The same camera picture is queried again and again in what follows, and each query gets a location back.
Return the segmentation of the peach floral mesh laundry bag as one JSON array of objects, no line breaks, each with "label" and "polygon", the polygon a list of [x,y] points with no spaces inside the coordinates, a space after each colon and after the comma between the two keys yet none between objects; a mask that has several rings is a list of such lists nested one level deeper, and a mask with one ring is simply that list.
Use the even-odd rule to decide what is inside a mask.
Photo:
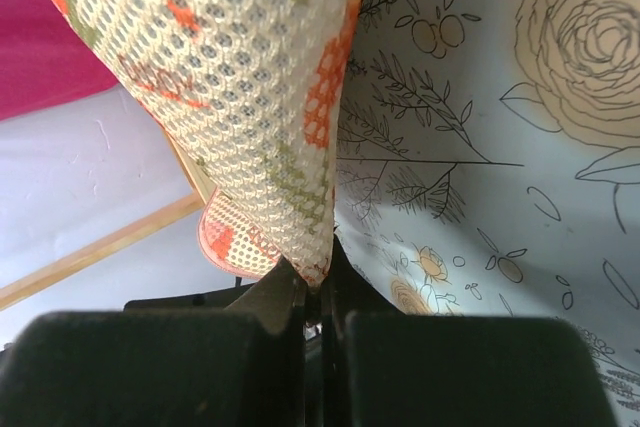
[{"label": "peach floral mesh laundry bag", "polygon": [[361,0],[51,0],[212,181],[203,251],[311,286],[333,251],[339,100]]}]

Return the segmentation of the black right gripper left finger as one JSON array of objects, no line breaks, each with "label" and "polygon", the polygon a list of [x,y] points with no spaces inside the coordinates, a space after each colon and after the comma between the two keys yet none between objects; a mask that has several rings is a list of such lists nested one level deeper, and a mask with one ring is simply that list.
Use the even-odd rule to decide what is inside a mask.
[{"label": "black right gripper left finger", "polygon": [[38,317],[1,363],[5,426],[297,426],[305,282],[280,264],[224,309]]}]

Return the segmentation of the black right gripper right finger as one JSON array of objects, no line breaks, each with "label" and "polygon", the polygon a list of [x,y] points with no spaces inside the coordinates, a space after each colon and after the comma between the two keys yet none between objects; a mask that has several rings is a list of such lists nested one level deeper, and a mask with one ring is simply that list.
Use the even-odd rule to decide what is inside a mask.
[{"label": "black right gripper right finger", "polygon": [[335,244],[321,290],[328,426],[612,426],[585,342],[549,318],[406,315]]}]

